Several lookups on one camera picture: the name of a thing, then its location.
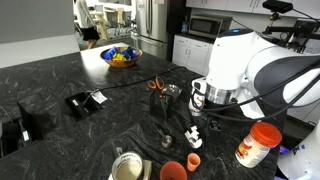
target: microwave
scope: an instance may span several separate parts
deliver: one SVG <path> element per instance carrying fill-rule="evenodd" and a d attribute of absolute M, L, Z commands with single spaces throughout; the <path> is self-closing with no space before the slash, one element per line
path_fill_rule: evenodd
<path fill-rule="evenodd" d="M 215 39 L 229 30 L 232 17 L 220 15 L 193 14 L 190 17 L 189 34 Z"/>

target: orange scissor handles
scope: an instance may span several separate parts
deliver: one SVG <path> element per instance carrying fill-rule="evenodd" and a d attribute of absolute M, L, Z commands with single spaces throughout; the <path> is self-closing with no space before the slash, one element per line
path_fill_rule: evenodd
<path fill-rule="evenodd" d="M 164 88 L 164 81 L 161 79 L 160 76 L 157 76 L 155 81 L 152 81 L 152 80 L 148 81 L 148 86 L 149 86 L 149 88 L 154 89 L 154 90 L 158 89 L 159 93 L 160 93 L 160 97 L 162 98 L 162 90 Z"/>

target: orange cup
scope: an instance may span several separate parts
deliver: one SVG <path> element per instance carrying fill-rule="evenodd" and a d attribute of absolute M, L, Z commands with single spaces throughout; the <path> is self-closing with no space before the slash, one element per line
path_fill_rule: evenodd
<path fill-rule="evenodd" d="M 197 167 L 200 165 L 201 159 L 196 153 L 190 153 L 188 155 L 188 163 L 187 163 L 187 168 L 189 171 L 195 171 Z"/>
<path fill-rule="evenodd" d="M 187 172 L 184 167 L 175 161 L 164 164 L 160 171 L 160 180 L 187 180 Z"/>

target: bowl of fruit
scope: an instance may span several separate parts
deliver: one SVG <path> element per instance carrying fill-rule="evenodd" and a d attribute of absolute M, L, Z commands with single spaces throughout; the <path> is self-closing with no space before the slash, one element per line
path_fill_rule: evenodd
<path fill-rule="evenodd" d="M 125 68 L 136 64 L 140 59 L 140 49 L 128 47 L 112 47 L 101 52 L 100 57 L 112 67 Z"/>

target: pill bottle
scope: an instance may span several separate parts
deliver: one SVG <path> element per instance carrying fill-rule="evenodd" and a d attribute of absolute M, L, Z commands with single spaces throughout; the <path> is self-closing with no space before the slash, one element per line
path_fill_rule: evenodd
<path fill-rule="evenodd" d="M 245 167 L 253 168 L 282 140 L 280 131 L 266 122 L 255 123 L 236 150 L 236 158 Z"/>

